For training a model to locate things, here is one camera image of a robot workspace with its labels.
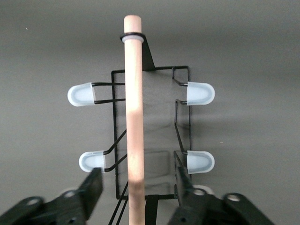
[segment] gray wall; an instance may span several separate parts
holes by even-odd
[[[111,105],[76,108],[66,94],[76,84],[109,82],[124,67],[119,34],[124,16],[137,14],[156,66],[189,65],[192,81],[216,90],[210,105],[193,108],[194,150],[211,152],[216,166],[193,182],[218,197],[246,195],[277,225],[298,224],[299,12],[297,1],[2,1],[0,213],[22,198],[49,201],[77,187],[86,176],[79,156],[112,144]],[[173,88],[161,95],[171,97]],[[144,105],[145,133],[164,122],[174,132],[173,112],[157,115],[154,105]],[[167,137],[149,148],[178,150],[174,133]],[[104,185],[90,224],[107,224],[116,205],[112,173]],[[175,206],[161,202],[157,224]]]

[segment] wooden dowel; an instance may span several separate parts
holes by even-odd
[[[124,18],[124,33],[142,32],[141,18]],[[145,224],[142,42],[129,39],[125,46],[125,92],[129,225]]]

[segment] black metal wire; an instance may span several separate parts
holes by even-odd
[[[105,171],[105,172],[110,172],[110,171],[112,171],[117,165],[119,165],[124,159],[126,159],[126,157],[127,157],[127,154],[124,155],[122,158],[120,158],[117,162],[115,162],[115,164],[112,165],[111,167],[104,169],[104,171]]]
[[[109,82],[95,82],[92,83],[92,87],[96,86],[118,86],[118,85],[125,85],[125,83],[109,83]]]
[[[120,98],[120,99],[109,99],[109,100],[96,100],[96,101],[94,101],[94,103],[95,104],[103,104],[103,103],[120,102],[120,101],[125,101],[125,99]]]
[[[119,201],[118,201],[118,203],[117,203],[117,206],[116,206],[116,208],[115,208],[114,211],[113,211],[112,217],[111,217],[111,219],[110,219],[108,225],[112,225],[112,224],[113,224],[113,220],[114,220],[114,218],[116,217],[116,214],[117,214],[117,212],[118,212],[119,206],[121,205],[122,197],[124,196],[124,194],[125,194],[125,192],[126,192],[126,190],[127,190],[127,187],[128,187],[128,181],[127,181],[127,183],[126,183],[126,185],[125,185],[125,187],[124,187],[124,190],[123,190],[123,192],[122,192],[121,198],[119,199]]]
[[[182,86],[182,87],[187,87],[187,86],[188,86],[188,83],[182,83],[182,82],[179,82],[179,81],[176,80],[175,78],[173,78],[173,80],[174,80],[179,86]]]
[[[112,83],[114,83],[114,75],[115,74],[119,74],[119,73],[124,73],[125,70],[113,70],[111,72],[111,78],[112,78]],[[112,86],[112,98],[115,99],[116,98],[116,94],[115,94],[115,86]],[[117,137],[118,137],[118,130],[117,130],[117,107],[116,107],[116,103],[113,102],[112,103],[112,116],[113,116],[113,138],[114,141],[117,141]],[[114,161],[117,162],[118,161],[118,145],[115,146],[114,148]],[[117,166],[115,169],[115,184],[116,184],[116,198],[120,199],[120,187],[119,187],[119,167]]]
[[[117,220],[116,225],[119,225],[119,223],[120,223],[120,221],[121,221],[121,219],[122,219],[123,212],[124,212],[124,210],[125,210],[125,207],[126,207],[126,205],[127,205],[127,202],[128,202],[128,196],[127,196],[127,198],[125,199],[125,202],[124,202],[124,204],[123,204],[123,207],[122,207],[122,210],[121,210],[121,212],[120,212],[120,215],[119,215],[119,218],[118,218],[118,220]]]
[[[180,102],[180,100],[176,99],[176,101],[175,101],[174,126],[175,126],[176,135],[177,135],[177,139],[178,139],[178,143],[179,143],[179,147],[180,147],[181,153],[184,154],[184,155],[187,155],[188,152],[183,148],[181,137],[180,137],[180,134],[179,134],[179,131],[178,131],[178,128],[177,128],[178,102]]]
[[[174,163],[175,163],[175,167],[177,167],[176,160],[178,160],[179,165],[180,165],[181,167],[184,167],[182,161],[180,160],[180,158],[179,158],[179,156],[178,156],[178,154],[177,154],[177,152],[174,151],[173,153],[174,153]]]
[[[117,144],[120,142],[120,140],[124,137],[124,135],[126,134],[127,130],[125,130],[121,136],[114,142],[114,144],[106,151],[103,152],[103,155],[107,155],[109,153],[112,152],[112,150],[117,146]]]
[[[188,106],[189,150],[192,150],[192,106]]]

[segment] frosted plastic foot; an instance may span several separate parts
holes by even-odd
[[[95,93],[92,83],[73,86],[67,92],[67,98],[74,106],[94,105]]]
[[[104,173],[105,155],[103,151],[88,151],[79,158],[79,166],[85,172],[91,172],[94,168],[101,167]]]
[[[208,83],[187,83],[187,105],[207,105],[215,98],[215,90]]]
[[[187,172],[207,173],[215,166],[215,159],[206,151],[187,151]]]

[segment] screw hole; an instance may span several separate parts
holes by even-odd
[[[202,191],[202,190],[200,190],[200,189],[195,189],[195,190],[193,191],[193,193],[194,193],[195,195],[205,195],[205,192]]]
[[[76,221],[76,217],[73,217],[72,219],[69,220],[69,224],[73,224]]]
[[[39,202],[39,200],[37,198],[33,198],[29,202],[27,202],[27,205],[34,205],[34,204],[36,204],[38,202]]]
[[[72,196],[74,196],[75,195],[75,191],[68,191],[67,193],[65,193],[65,198],[70,198],[70,197],[72,197]]]
[[[234,201],[234,202],[239,202],[240,201],[240,198],[236,195],[228,195],[227,198],[231,201]]]

